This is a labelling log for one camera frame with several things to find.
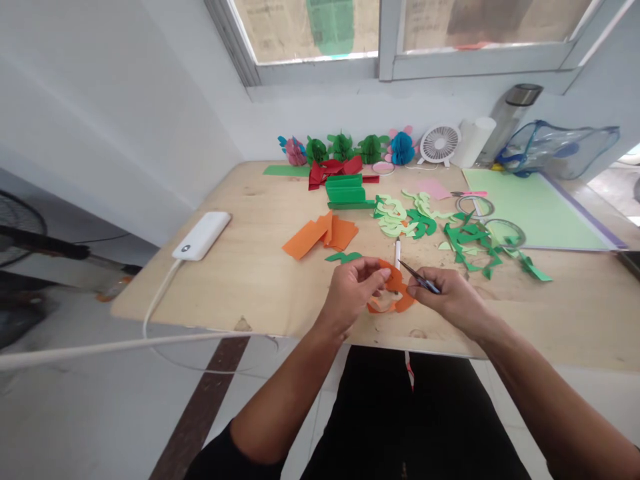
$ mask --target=person's left hand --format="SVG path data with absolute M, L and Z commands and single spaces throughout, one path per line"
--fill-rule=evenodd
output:
M 335 268 L 327 299 L 315 326 L 344 341 L 351 326 L 372 295 L 380 295 L 390 269 L 381 269 L 377 258 L 362 257 Z

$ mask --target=hand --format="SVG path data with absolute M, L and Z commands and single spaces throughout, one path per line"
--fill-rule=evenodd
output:
M 327 299 L 315 326 L 344 341 L 372 295 L 379 296 L 391 270 L 377 258 L 362 257 L 335 268 Z
M 504 325 L 456 270 L 422 267 L 418 273 L 434 282 L 441 294 L 422 288 L 413 277 L 409 280 L 407 292 L 418 302 L 438 312 L 470 339 L 488 340 Z

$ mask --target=small desk fan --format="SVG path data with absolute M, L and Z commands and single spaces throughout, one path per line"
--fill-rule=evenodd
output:
M 460 130 L 452 125 L 436 125 L 430 128 L 420 140 L 420 155 L 418 165 L 425 160 L 431 163 L 444 162 L 449 168 L 449 159 L 460 143 Z

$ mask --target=brown floor strip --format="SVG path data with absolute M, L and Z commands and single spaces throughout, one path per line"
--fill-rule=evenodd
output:
M 207 368 L 236 370 L 248 343 L 249 337 L 220 340 Z M 202 450 L 232 378 L 215 373 L 202 375 L 149 480 L 184 479 L 189 464 Z

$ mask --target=paper towel roll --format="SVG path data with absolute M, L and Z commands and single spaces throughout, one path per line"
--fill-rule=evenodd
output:
M 495 120 L 489 117 L 480 117 L 473 122 L 462 120 L 460 124 L 462 142 L 456 149 L 451 163 L 460 168 L 471 168 L 494 128 Z

